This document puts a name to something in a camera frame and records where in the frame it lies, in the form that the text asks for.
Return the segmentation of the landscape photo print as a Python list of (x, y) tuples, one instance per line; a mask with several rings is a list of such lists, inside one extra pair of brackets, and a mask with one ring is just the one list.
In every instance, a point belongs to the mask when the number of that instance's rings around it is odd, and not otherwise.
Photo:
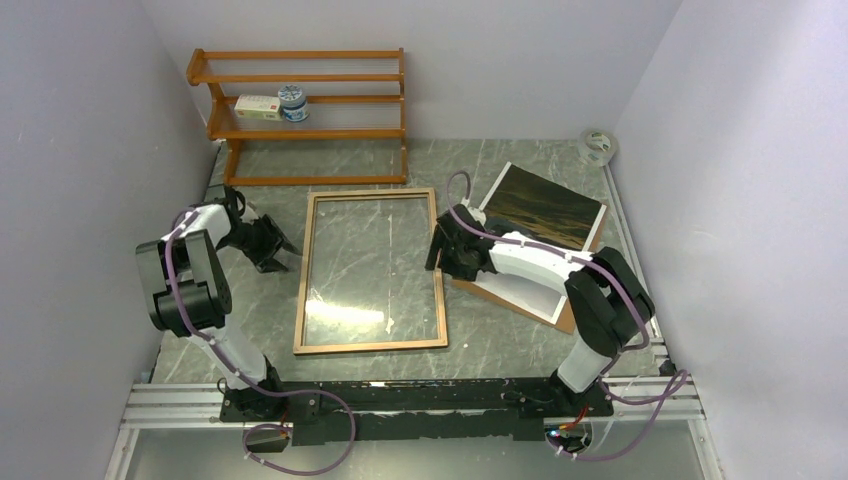
[[(561, 249), (588, 253), (597, 249), (608, 207), (508, 162), (480, 209), (485, 228), (496, 235), (518, 230)], [(483, 272), (474, 282), (452, 284), (558, 331), (575, 330), (566, 296), (530, 280)]]

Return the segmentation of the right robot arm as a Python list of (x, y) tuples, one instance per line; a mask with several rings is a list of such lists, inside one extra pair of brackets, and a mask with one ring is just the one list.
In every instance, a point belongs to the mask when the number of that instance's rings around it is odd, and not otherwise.
[(552, 375), (553, 408), (572, 415), (588, 401), (588, 389), (633, 340), (649, 339), (655, 304), (623, 254), (610, 247), (596, 253), (556, 247), (519, 231), (495, 235), (466, 206), (456, 204), (436, 220), (425, 262), (455, 280), (471, 283), (506, 279), (515, 298), (534, 300), (530, 288), (559, 296), (569, 307), (577, 338)]

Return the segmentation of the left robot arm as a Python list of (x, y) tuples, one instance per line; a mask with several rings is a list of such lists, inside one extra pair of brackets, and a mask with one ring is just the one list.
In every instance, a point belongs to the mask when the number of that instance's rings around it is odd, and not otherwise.
[(233, 298), (219, 258), (224, 249), (242, 253), (261, 274), (287, 271), (280, 252), (302, 253), (242, 192), (214, 185), (202, 202), (177, 215), (169, 233), (137, 246), (148, 315), (157, 330), (187, 339), (215, 363), (232, 407), (272, 420), (284, 411), (287, 395), (268, 358), (228, 318)]

